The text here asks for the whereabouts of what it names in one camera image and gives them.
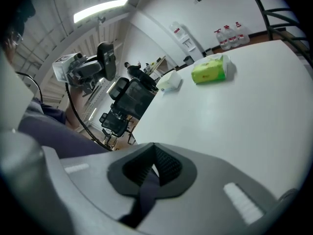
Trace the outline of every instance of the trash can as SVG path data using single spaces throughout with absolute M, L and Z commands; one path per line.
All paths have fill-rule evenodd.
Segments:
M 186 63 L 186 65 L 192 65 L 195 61 L 192 59 L 191 56 L 186 56 L 186 58 L 184 59 L 184 62 Z

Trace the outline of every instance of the fluorescent light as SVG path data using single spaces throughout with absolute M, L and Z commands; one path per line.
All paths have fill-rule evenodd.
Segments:
M 94 110 L 93 110 L 93 112 L 92 112 L 90 118 L 88 119 L 88 121 L 89 121 L 90 119 L 92 119 L 92 116 L 93 116 L 94 112 L 96 111 L 96 109 L 97 109 L 97 108 L 94 108 Z
M 112 83 L 112 85 L 109 87 L 107 93 L 109 93 L 109 91 L 112 89 L 113 85 L 115 84 L 116 82 Z
M 87 9 L 84 9 L 80 12 L 77 12 L 76 14 L 74 14 L 74 23 L 77 23 L 78 21 L 93 15 L 97 12 L 103 11 L 103 10 L 107 10 L 107 9 L 112 9 L 115 7 L 119 7 L 119 6 L 123 6 L 126 4 L 128 0 L 115 0 L 115 1 L 111 1 L 111 2 L 104 2 L 98 5 L 95 5 L 93 7 L 89 7 Z

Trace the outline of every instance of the green tissue pack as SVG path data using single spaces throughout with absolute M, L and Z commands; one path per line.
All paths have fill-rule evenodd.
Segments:
M 207 81 L 225 80 L 228 62 L 229 57 L 227 55 L 214 54 L 207 56 L 194 63 L 191 77 L 196 84 Z

